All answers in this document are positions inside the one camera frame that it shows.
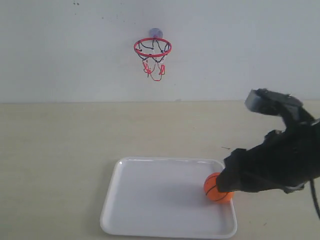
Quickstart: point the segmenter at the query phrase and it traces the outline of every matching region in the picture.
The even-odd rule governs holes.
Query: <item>red rim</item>
[[[143,53],[143,52],[140,52],[136,46],[139,44],[139,43],[142,43],[142,42],[145,42],[145,41],[150,41],[150,40],[158,40],[158,41],[161,41],[161,42],[165,42],[167,44],[169,44],[169,50],[168,51],[165,51],[164,53],[159,53],[159,54],[147,54],[147,53]],[[170,52],[171,52],[171,49],[172,49],[172,45],[169,41],[163,39],[163,38],[158,38],[158,37],[147,37],[147,38],[143,38],[139,41],[137,41],[134,45],[133,45],[133,49],[134,51],[139,54],[140,56],[144,56],[144,57],[150,57],[150,58],[158,58],[158,57],[163,57],[165,55],[168,55]]]

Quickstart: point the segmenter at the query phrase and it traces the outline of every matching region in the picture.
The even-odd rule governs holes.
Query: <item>plastic tray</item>
[[[226,239],[237,231],[232,201],[219,204],[203,191],[223,165],[208,159],[127,157],[116,164],[100,217],[108,234]]]

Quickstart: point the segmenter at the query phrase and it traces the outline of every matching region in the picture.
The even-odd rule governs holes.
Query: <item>basketball hoop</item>
[[[165,59],[172,49],[171,43],[161,37],[153,35],[153,37],[143,38],[133,45],[134,51],[142,59],[143,71],[147,77],[150,76],[156,82],[159,82],[166,73]]]

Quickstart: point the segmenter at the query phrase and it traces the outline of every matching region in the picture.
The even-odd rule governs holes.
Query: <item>table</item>
[[[305,108],[320,117],[320,101]],[[241,101],[0,104],[0,239],[112,240],[99,218],[116,161],[127,156],[222,161],[252,148],[279,117]],[[320,181],[316,188],[320,194]],[[309,186],[237,192],[233,240],[318,239]]]

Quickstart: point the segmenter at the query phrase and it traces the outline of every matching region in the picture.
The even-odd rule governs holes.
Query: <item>robotic hand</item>
[[[273,130],[262,144],[249,150],[237,148],[225,158],[225,169],[216,179],[219,192],[281,189],[288,194],[304,189],[310,181],[320,218],[314,186],[314,179],[320,177],[320,119],[315,120],[298,99],[267,89],[252,90],[245,105],[252,112],[281,116],[286,129]]]

